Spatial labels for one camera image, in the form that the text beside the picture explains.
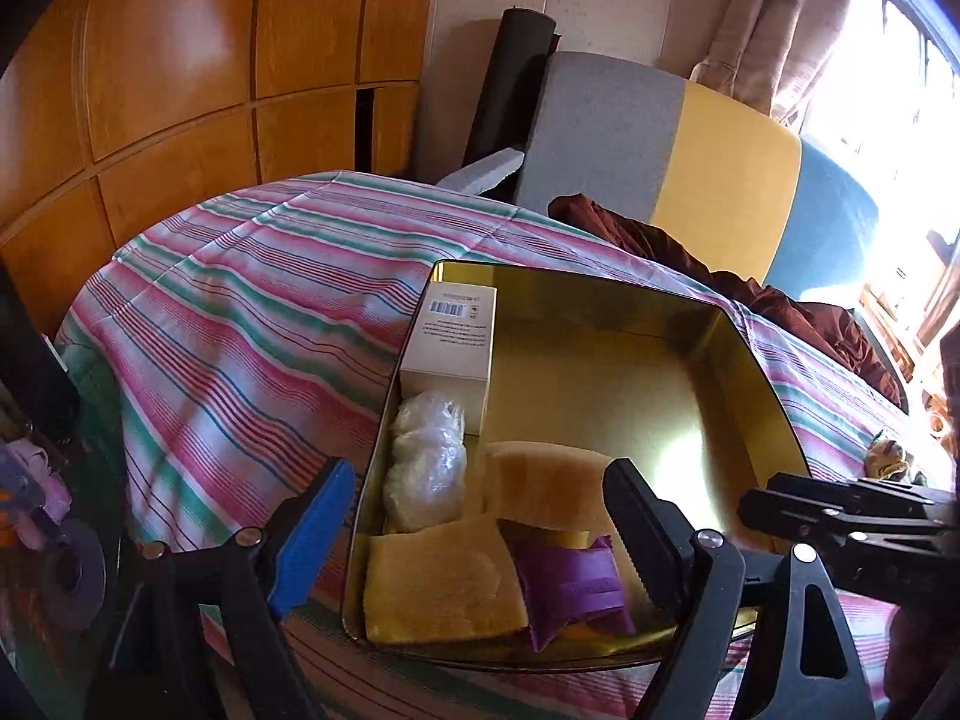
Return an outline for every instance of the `barcode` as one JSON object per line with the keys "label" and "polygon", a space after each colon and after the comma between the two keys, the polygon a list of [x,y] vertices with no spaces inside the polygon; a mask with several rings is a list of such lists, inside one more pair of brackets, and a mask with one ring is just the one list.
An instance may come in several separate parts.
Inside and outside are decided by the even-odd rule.
{"label": "barcode", "polygon": [[466,303],[447,303],[445,300],[431,300],[430,311],[434,314],[446,314],[448,317],[462,317]]}

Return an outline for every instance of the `metal tray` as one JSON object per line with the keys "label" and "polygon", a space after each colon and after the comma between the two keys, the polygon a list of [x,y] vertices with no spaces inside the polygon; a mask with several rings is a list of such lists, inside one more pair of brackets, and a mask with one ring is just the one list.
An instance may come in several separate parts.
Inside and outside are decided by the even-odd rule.
{"label": "metal tray", "polygon": [[[487,414],[482,435],[467,437],[467,514],[483,511],[485,443],[553,442],[629,457],[695,528],[717,528],[740,546],[775,549],[769,536],[737,519],[740,495],[778,471],[808,475],[808,467],[776,394],[723,311],[650,288],[520,266],[442,261],[430,278],[497,288]],[[347,559],[342,620],[358,643],[367,643],[368,540],[383,527],[381,485],[398,405],[395,372]],[[628,596],[642,596],[635,572],[623,576],[629,559],[618,548]],[[565,638],[539,654],[522,637],[382,649],[493,671],[648,664],[662,657],[674,629],[648,602],[637,603],[632,611],[643,629],[628,641]],[[744,610],[734,637],[750,632],[754,621]]]}

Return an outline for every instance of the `silver bolt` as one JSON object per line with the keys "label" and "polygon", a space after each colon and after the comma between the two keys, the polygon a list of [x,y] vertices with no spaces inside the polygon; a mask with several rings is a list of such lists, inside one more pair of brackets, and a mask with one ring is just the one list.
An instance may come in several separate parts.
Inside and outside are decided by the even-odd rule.
{"label": "silver bolt", "polygon": [[166,551],[167,545],[162,541],[151,541],[149,544],[144,544],[142,555],[146,560],[156,560]]}
{"label": "silver bolt", "polygon": [[817,560],[817,551],[809,544],[795,544],[793,557],[800,562],[814,562],[814,560]]}
{"label": "silver bolt", "polygon": [[697,541],[699,541],[700,546],[707,547],[707,549],[716,549],[723,544],[723,536],[721,533],[707,528],[707,530],[697,533]]}
{"label": "silver bolt", "polygon": [[242,547],[256,547],[263,541],[263,531],[260,528],[243,528],[234,538]]}

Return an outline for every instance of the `white box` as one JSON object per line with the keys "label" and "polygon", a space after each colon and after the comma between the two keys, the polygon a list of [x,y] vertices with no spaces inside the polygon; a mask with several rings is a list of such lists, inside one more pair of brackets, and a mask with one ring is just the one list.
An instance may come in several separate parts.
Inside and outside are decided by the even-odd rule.
{"label": "white box", "polygon": [[438,389],[464,407],[469,434],[480,435],[487,408],[496,289],[431,281],[400,363],[404,400]]}

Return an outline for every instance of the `bed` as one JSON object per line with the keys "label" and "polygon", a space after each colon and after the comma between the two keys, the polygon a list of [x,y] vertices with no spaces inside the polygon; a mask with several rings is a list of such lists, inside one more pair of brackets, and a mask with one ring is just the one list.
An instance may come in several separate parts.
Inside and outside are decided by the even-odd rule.
{"label": "bed", "polygon": [[[223,194],[154,225],[89,279],[62,324],[56,344],[85,399],[83,418],[96,423],[119,402],[116,441],[101,448],[125,469],[133,536],[213,546],[265,522],[330,458],[346,458],[359,477],[416,300],[442,258],[596,274],[719,306],[773,383],[818,478],[860,476],[875,434],[910,430],[850,372],[663,266],[511,205],[319,173]],[[918,455],[931,485],[952,484],[939,446]],[[338,613],[346,549],[344,528],[311,600],[286,623],[334,717],[628,717],[653,674],[481,674],[357,649]],[[881,712],[893,608],[841,601]],[[205,627],[229,656],[216,613]],[[710,718],[730,713],[748,648],[731,647]]]}

